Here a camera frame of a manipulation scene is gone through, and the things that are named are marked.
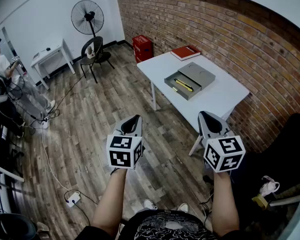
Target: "man in white shirt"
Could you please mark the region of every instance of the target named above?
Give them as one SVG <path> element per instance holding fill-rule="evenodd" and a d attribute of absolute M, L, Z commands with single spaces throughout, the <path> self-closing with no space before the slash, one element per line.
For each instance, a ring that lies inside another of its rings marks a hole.
<path fill-rule="evenodd" d="M 11 66 L 6 56 L 1 54 L 0 50 L 0 77 L 5 79 L 9 84 L 10 90 L 8 91 L 25 106 L 25 110 L 36 117 L 38 120 L 43 120 L 49 112 L 54 108 L 56 101 L 49 102 L 44 96 L 42 96 L 38 90 L 26 81 L 18 73 L 16 67 L 19 61 L 15 61 Z M 41 107 L 33 104 L 28 96 L 32 96 Z"/>

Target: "yellow object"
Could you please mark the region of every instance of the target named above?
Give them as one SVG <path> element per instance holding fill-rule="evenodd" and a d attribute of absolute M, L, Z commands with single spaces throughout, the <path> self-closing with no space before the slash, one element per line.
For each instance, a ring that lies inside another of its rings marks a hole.
<path fill-rule="evenodd" d="M 185 82 L 182 82 L 179 79 L 175 79 L 175 82 L 181 86 L 183 86 L 184 88 L 186 88 L 189 92 L 193 92 L 194 90 L 192 89 L 191 86 L 187 85 Z"/>
<path fill-rule="evenodd" d="M 257 203 L 257 205 L 260 206 L 262 210 L 265 210 L 268 206 L 267 200 L 261 194 L 258 194 L 257 196 L 253 197 L 252 201 Z"/>

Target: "chair backrest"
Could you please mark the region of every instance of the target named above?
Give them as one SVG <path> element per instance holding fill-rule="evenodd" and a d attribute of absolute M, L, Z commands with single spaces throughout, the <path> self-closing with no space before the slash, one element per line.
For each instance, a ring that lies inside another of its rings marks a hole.
<path fill-rule="evenodd" d="M 93 43 L 93 51 L 94 51 L 95 56 L 97 58 L 97 55 L 99 55 L 99 53 L 101 51 L 103 41 L 104 41 L 104 39 L 101 36 L 96 36 L 94 38 L 91 38 L 88 42 L 86 42 L 85 45 L 81 49 L 81 59 L 83 59 L 86 56 L 86 49 L 92 43 Z"/>

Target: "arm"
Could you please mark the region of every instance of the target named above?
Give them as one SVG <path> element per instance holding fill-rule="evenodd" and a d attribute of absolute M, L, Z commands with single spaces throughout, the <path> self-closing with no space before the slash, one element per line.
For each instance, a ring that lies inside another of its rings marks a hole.
<path fill-rule="evenodd" d="M 6 76 L 6 78 L 10 78 L 14 72 L 14 70 L 16 69 L 16 67 L 18 66 L 19 64 L 19 61 L 15 61 L 13 63 L 13 65 L 10 67 L 10 68 L 7 68 L 5 71 L 4 71 L 4 74 Z"/>
<path fill-rule="evenodd" d="M 239 215 L 227 172 L 214 173 L 212 228 L 219 237 L 239 230 Z"/>
<path fill-rule="evenodd" d="M 118 169 L 110 177 L 105 192 L 97 206 L 92 226 L 115 238 L 122 218 L 127 169 Z"/>

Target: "yellow utility knife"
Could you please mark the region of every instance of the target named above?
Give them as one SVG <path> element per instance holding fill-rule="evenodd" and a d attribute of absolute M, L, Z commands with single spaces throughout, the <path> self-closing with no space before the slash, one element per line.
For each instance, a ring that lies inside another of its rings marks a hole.
<path fill-rule="evenodd" d="M 186 88 L 189 92 L 193 92 L 194 91 L 194 89 L 190 85 L 186 84 L 185 82 L 183 82 L 183 81 L 181 81 L 179 79 L 176 79 L 176 78 L 174 79 L 174 81 L 177 84 L 179 84 L 179 85 L 183 86 L 184 88 Z"/>

